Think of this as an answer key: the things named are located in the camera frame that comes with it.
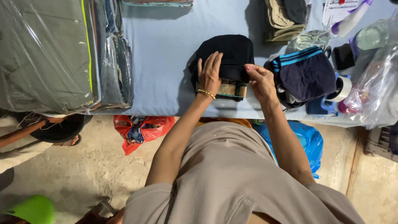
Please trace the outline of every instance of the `gold bracelet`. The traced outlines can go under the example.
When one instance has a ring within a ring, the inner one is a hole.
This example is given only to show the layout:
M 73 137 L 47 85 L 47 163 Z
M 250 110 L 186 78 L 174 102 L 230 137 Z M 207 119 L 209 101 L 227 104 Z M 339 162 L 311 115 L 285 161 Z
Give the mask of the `gold bracelet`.
M 204 91 L 204 90 L 198 89 L 198 92 L 200 92 L 200 93 L 203 93 L 204 95 L 209 95 L 209 96 L 213 97 L 213 99 L 216 99 L 216 97 L 215 97 L 215 96 L 213 96 L 213 94 L 211 94 L 211 93 L 209 93 L 209 92 L 207 92 L 207 91 Z

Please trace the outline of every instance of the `red plastic bag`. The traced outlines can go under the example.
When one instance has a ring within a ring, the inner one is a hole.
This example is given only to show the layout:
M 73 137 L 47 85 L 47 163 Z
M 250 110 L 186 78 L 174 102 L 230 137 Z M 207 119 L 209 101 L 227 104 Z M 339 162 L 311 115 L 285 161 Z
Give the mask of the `red plastic bag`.
M 147 116 L 141 124 L 141 134 L 142 137 L 144 138 L 144 142 L 152 141 L 157 139 L 158 137 L 164 136 L 170 131 L 174 123 L 175 123 L 174 117 Z M 142 129 L 142 127 L 145 124 L 152 124 L 159 127 L 151 129 Z M 124 138 L 122 148 L 125 152 L 125 155 L 129 155 L 141 145 L 141 143 L 137 142 L 129 144 L 128 141 L 126 140 L 127 134 L 129 133 L 132 126 L 129 116 L 114 115 L 113 125 L 115 126 L 117 132 L 119 132 L 120 135 Z

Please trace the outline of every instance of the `foot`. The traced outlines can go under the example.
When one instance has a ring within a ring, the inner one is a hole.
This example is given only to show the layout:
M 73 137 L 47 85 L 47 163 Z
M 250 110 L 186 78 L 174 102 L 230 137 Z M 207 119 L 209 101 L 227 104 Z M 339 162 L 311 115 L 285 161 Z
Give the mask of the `foot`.
M 59 146 L 73 146 L 77 141 L 79 140 L 79 136 L 73 137 L 69 141 L 61 142 L 61 143 L 54 143 L 53 145 L 59 145 Z

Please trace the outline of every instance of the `neon yellow stripe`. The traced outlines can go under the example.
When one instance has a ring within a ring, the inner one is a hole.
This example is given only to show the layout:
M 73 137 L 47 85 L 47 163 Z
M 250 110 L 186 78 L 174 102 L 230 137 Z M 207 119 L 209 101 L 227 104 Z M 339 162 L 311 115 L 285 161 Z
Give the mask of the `neon yellow stripe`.
M 90 88 L 91 88 L 91 92 L 93 92 L 93 85 L 92 85 L 92 81 L 91 81 L 91 54 L 90 54 L 90 44 L 88 42 L 88 31 L 87 31 L 87 22 L 86 22 L 86 14 L 84 13 L 84 4 L 83 4 L 83 0 L 82 0 L 82 10 L 83 10 L 83 18 L 84 18 L 84 25 L 86 26 L 86 37 L 87 37 L 87 47 L 88 47 L 88 56 L 90 58 L 90 62 L 88 64 L 88 76 L 90 78 Z

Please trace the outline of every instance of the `black bucket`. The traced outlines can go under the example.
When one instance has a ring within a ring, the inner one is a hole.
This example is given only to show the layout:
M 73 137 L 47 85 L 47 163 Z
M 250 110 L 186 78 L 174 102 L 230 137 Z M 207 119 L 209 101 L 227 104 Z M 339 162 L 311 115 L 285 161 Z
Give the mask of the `black bucket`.
M 27 127 L 28 122 L 22 121 L 23 118 L 30 112 L 16 113 L 18 122 L 22 122 L 20 126 Z M 80 133 L 84 125 L 91 121 L 93 115 L 73 114 L 69 115 L 62 123 L 53 124 L 48 123 L 41 129 L 37 129 L 30 135 L 34 138 L 49 142 L 49 143 L 60 143 L 71 140 L 74 136 Z

